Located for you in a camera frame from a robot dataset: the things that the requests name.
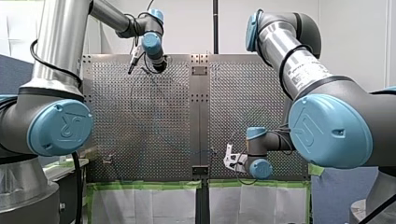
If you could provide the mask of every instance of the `perforated metal panel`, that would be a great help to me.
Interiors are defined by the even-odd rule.
[[[233,150],[242,151],[248,126],[274,129],[281,123],[278,79],[257,56],[210,55],[203,76],[191,74],[196,62],[190,55],[171,55],[161,75],[146,74],[143,64],[128,75],[130,57],[88,55],[83,61],[84,94],[95,123],[90,182],[191,180],[197,163],[211,164],[210,178],[235,178],[222,161],[231,134],[236,132]],[[269,152],[269,160],[273,179],[307,177],[295,152]]]
[[[187,61],[172,58],[160,75],[139,64],[128,75],[129,59],[92,56],[86,66],[97,145],[89,181],[190,180]]]
[[[227,142],[233,133],[233,152],[246,148],[245,130],[249,126],[275,129],[282,122],[284,95],[276,72],[253,55],[210,56],[210,147],[211,178],[235,178],[224,167]],[[307,164],[298,153],[269,152],[273,179],[307,178]]]

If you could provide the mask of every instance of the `metal frame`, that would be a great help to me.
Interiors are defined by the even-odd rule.
[[[219,175],[219,173],[213,175],[212,173],[212,168],[215,167],[215,165],[217,167],[223,166],[222,152],[225,151],[226,149],[226,142],[224,142],[224,144],[222,144],[221,142],[221,146],[212,146],[212,143],[209,140],[211,138],[221,137],[221,141],[223,141],[224,136],[225,135],[228,136],[230,134],[229,132],[232,131],[232,128],[230,129],[229,127],[226,127],[225,130],[222,130],[222,132],[219,133],[214,133],[213,132],[214,130],[211,130],[212,128],[211,122],[216,122],[216,115],[217,115],[217,114],[213,114],[212,109],[214,108],[219,109],[219,105],[216,105],[216,103],[220,100],[220,99],[214,99],[213,93],[219,93],[219,91],[221,91],[221,90],[212,89],[214,88],[212,85],[217,78],[216,75],[218,74],[218,72],[221,72],[220,70],[222,69],[221,68],[222,64],[227,65],[227,63],[238,63],[239,68],[241,67],[243,67],[244,69],[246,68],[248,74],[251,72],[249,71],[250,69],[249,67],[253,66],[254,71],[252,71],[252,73],[255,74],[256,79],[257,78],[265,79],[265,77],[260,77],[261,72],[264,75],[266,74],[266,76],[271,77],[271,80],[265,79],[266,83],[263,83],[264,87],[268,87],[265,85],[270,85],[271,86],[270,90],[261,90],[257,86],[256,89],[258,88],[258,90],[260,90],[261,93],[263,91],[265,92],[273,91],[271,92],[272,94],[271,96],[276,95],[276,98],[273,100],[279,101],[279,104],[276,105],[276,111],[274,111],[273,114],[276,114],[277,116],[279,116],[279,118],[276,118],[274,121],[271,121],[270,124],[265,124],[264,122],[264,123],[260,123],[260,125],[270,125],[268,128],[273,129],[276,127],[276,125],[280,124],[279,122],[282,122],[282,116],[278,114],[281,114],[281,111],[283,110],[283,94],[279,86],[277,85],[278,80],[276,73],[272,69],[266,67],[262,62],[262,60],[256,55],[192,54],[192,55],[169,55],[169,56],[170,56],[170,60],[169,60],[168,69],[173,69],[172,66],[174,66],[174,63],[183,63],[183,66],[188,67],[187,70],[186,69],[183,70],[183,73],[186,74],[174,75],[174,78],[176,78],[177,76],[181,76],[180,78],[182,78],[183,80],[187,79],[186,85],[188,85],[187,91],[183,93],[183,94],[187,94],[187,97],[183,99],[187,101],[186,107],[188,108],[189,111],[186,122],[188,122],[188,130],[189,130],[189,134],[187,135],[187,137],[190,138],[188,143],[188,145],[190,146],[190,163],[189,163],[190,166],[185,168],[189,170],[190,176],[184,176],[181,178],[164,177],[164,178],[155,178],[155,179],[144,179],[144,178],[140,178],[140,179],[155,180],[155,181],[201,180],[202,187],[198,189],[196,192],[196,223],[208,224],[210,223],[208,179],[235,178],[234,173],[231,172],[228,173],[225,172],[224,173],[225,175]],[[94,86],[98,84],[98,82],[95,82],[95,72],[98,71],[98,68],[96,68],[96,70],[92,70],[92,66],[95,63],[101,63],[100,66],[103,66],[105,69],[108,69],[108,67],[111,66],[117,66],[118,67],[117,71],[123,71],[122,69],[124,68],[126,74],[130,59],[131,59],[130,55],[84,55],[83,56],[83,61],[82,61],[83,64],[82,71],[84,73],[83,92],[86,99],[86,104],[93,110],[93,114],[95,114],[95,108],[94,108],[95,100],[99,99],[99,98],[95,98],[94,96],[95,94],[100,94],[100,92],[98,92],[98,90],[96,90],[95,89],[96,87]],[[111,74],[111,76],[114,76],[115,83],[119,83],[119,84],[115,84],[116,86],[122,85],[122,83],[120,83],[120,81],[116,79],[118,78],[118,76],[124,76],[123,74],[114,73]],[[238,78],[242,78],[242,79],[251,78],[251,77],[243,77],[242,75],[238,75],[238,76],[240,76]],[[251,81],[249,82],[249,80],[247,81],[247,84],[257,85],[256,83],[252,84]],[[239,126],[235,126],[235,127],[237,129],[240,129],[239,131],[241,132],[244,132],[245,130],[243,129],[246,128]],[[242,145],[244,145],[243,140],[240,141],[239,143],[240,147],[242,147]],[[280,172],[276,174],[281,174],[283,172],[284,167],[290,167],[293,164],[294,166],[290,168],[289,172],[293,173],[294,172],[293,169],[295,169],[296,172],[295,175],[283,175],[283,176],[276,175],[273,176],[273,179],[276,180],[309,179],[309,176],[307,174],[308,171],[307,163],[296,152],[294,152],[294,155],[292,157],[282,156],[282,154],[279,153],[282,152],[269,152],[270,162],[272,162],[275,169],[277,167]],[[117,179],[117,178],[108,178],[108,179],[94,178],[94,176],[92,176],[92,172],[95,171],[97,172],[96,169],[102,165],[103,165],[102,161],[95,162],[95,160],[93,159],[93,161],[90,163],[87,173],[88,174],[87,180],[89,182],[112,181]],[[108,166],[106,172],[110,175],[114,175],[117,172],[117,169],[111,167],[112,166]]]

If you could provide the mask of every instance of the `robotic arm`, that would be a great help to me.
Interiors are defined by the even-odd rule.
[[[396,109],[396,89],[368,93],[351,78],[333,75],[318,61],[320,33],[312,19],[305,14],[258,10],[248,21],[246,47],[277,71],[289,98],[291,107],[285,111],[285,123],[290,133],[284,133],[284,140],[291,144],[290,149],[323,167],[396,165],[396,138],[391,131],[396,127],[392,112]],[[247,150],[252,149],[249,129]],[[263,132],[261,138],[269,136]],[[262,140],[254,150],[264,156],[267,150],[279,148],[272,145]],[[258,178],[249,157],[254,158],[248,151],[242,162],[246,169],[240,170]],[[270,173],[265,171],[271,171],[270,165],[263,167],[263,174]]]
[[[18,96],[0,95],[0,220],[59,223],[59,187],[48,182],[38,156],[78,150],[92,131],[92,114],[79,91],[89,15],[121,38],[143,36],[154,68],[166,68],[163,14],[151,9],[130,20],[105,0],[46,0],[32,79]]]

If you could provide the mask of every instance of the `gray joint housing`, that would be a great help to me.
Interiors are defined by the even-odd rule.
[[[373,95],[349,80],[330,82],[309,93],[334,96],[361,114],[373,137],[373,153],[365,166],[396,166],[396,95]]]
[[[62,98],[20,94],[18,102],[0,113],[0,143],[8,151],[21,154],[35,154],[27,145],[29,127],[44,107]],[[0,149],[0,158],[11,155],[8,151]]]
[[[279,133],[292,146],[291,139],[288,133]],[[245,169],[249,170],[250,164],[257,159],[267,159],[268,151],[290,151],[295,148],[289,148],[289,145],[280,138],[276,133],[267,132],[266,134],[247,140],[247,162]]]
[[[129,18],[129,25],[125,31],[116,32],[120,38],[130,38],[134,36],[144,35],[146,32],[154,32],[163,37],[163,28],[158,22],[151,16],[145,15],[141,18],[131,19]]]

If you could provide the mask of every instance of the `black cord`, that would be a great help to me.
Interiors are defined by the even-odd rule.
[[[246,151],[247,151],[247,149],[244,148],[244,150],[242,150],[242,152],[239,154],[238,160],[236,160],[236,165],[235,165],[235,169],[234,169],[234,171],[235,171],[235,176],[236,176],[236,179],[239,181],[239,183],[241,183],[241,184],[243,184],[243,185],[253,185],[254,183],[256,183],[256,182],[258,181],[258,179],[255,179],[255,180],[253,180],[253,181],[250,182],[250,183],[244,182],[244,181],[242,181],[242,180],[239,178],[238,172],[236,171],[236,166],[239,165],[239,160],[241,159],[242,154],[244,154]]]
[[[233,132],[233,133],[231,134],[229,140],[228,140],[228,143],[229,143],[229,144],[231,144],[231,143],[233,142],[233,138],[235,137],[235,134],[236,134],[236,133],[241,133],[241,132]],[[235,164],[235,169],[234,169],[234,171],[235,171],[236,179],[239,181],[239,183],[241,183],[241,184],[243,184],[243,185],[253,185],[254,183],[256,183],[256,182],[258,181],[258,179],[255,179],[253,182],[250,182],[250,183],[244,182],[244,181],[242,181],[242,180],[239,178],[239,174],[238,174],[238,172],[236,171],[236,166],[237,166],[237,165],[241,165],[241,164],[239,163],[239,160],[241,159],[242,154],[244,154],[244,153],[246,152],[246,150],[247,150],[247,149],[244,148],[244,150],[242,150],[242,152],[239,154],[239,157],[238,157],[238,159],[236,160],[236,164]]]
[[[289,99],[291,99],[293,101],[293,99],[291,98],[291,95],[289,94],[288,90],[286,89],[285,86],[285,82],[283,80],[283,70],[285,69],[285,65],[286,62],[288,61],[288,58],[297,50],[299,49],[306,49],[309,50],[312,53],[312,48],[309,45],[306,44],[301,44],[297,47],[295,47],[294,49],[289,50],[289,52],[285,55],[285,57],[283,58],[282,62],[280,63],[279,66],[279,83],[280,83],[280,87],[282,88],[282,91],[288,96]]]
[[[144,54],[144,58],[143,58],[143,59],[144,59],[144,61],[145,61],[146,69],[147,69],[150,73],[152,73],[152,74],[160,74],[161,72],[152,71],[152,70],[149,68],[148,62],[147,62],[147,60],[146,60],[147,54],[146,54],[146,52],[144,52],[143,54]]]
[[[162,22],[160,19],[158,19],[157,17],[155,17],[155,16],[149,14],[148,12],[141,12],[141,13],[137,16],[137,18],[140,18],[140,17],[143,16],[143,15],[150,16],[152,19],[154,19],[154,20],[158,23],[158,25],[161,27],[162,35],[164,34],[163,22]]]
[[[80,88],[81,85],[82,85],[82,81],[81,81],[81,79],[79,78],[79,76],[77,76],[76,74],[70,72],[69,70],[62,69],[62,68],[57,67],[57,66],[55,66],[55,65],[53,65],[53,64],[50,64],[50,63],[46,63],[46,62],[44,62],[42,59],[40,59],[40,58],[35,54],[35,45],[37,44],[37,41],[38,41],[38,40],[33,41],[33,43],[30,45],[30,53],[32,54],[33,58],[34,58],[36,61],[38,61],[39,63],[41,63],[41,64],[47,66],[47,67],[50,68],[50,69],[53,69],[53,70],[57,70],[57,71],[66,73],[66,74],[69,75],[70,77],[73,77],[73,78],[76,80],[76,82],[78,83],[78,87]]]
[[[396,202],[396,194],[387,199],[384,203],[379,205],[370,215],[365,217],[359,224],[366,224],[369,221],[371,221],[373,218],[375,218],[378,214],[380,214],[382,211],[384,211],[387,207],[389,207],[391,204]]]
[[[140,31],[142,29],[142,27],[140,26],[140,24],[137,22],[136,17],[132,14],[129,13],[125,13],[125,16],[129,16],[132,18],[132,20],[134,21],[133,27],[134,27],[134,33],[136,35],[140,34]],[[132,47],[131,50],[129,51],[129,54],[132,53],[132,51],[134,50],[134,47],[137,47],[139,45],[139,36],[135,36],[132,42]]]
[[[77,212],[76,212],[76,224],[81,223],[82,215],[82,177],[81,177],[81,167],[79,166],[78,154],[77,152],[72,153],[75,170],[76,170],[76,180],[77,180]]]
[[[149,2],[147,11],[149,11],[149,8],[151,7],[153,2],[154,2],[154,0],[151,0],[151,2]]]

